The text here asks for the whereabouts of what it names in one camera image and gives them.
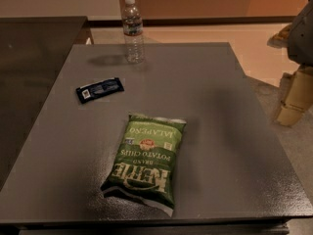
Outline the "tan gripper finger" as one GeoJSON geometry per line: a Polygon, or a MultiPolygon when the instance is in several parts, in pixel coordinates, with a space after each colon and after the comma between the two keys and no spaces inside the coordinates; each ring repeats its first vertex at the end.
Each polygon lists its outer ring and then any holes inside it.
{"type": "Polygon", "coordinates": [[[275,121],[280,125],[293,126],[313,105],[313,68],[300,66],[293,74],[284,72],[279,89],[275,121]]]}

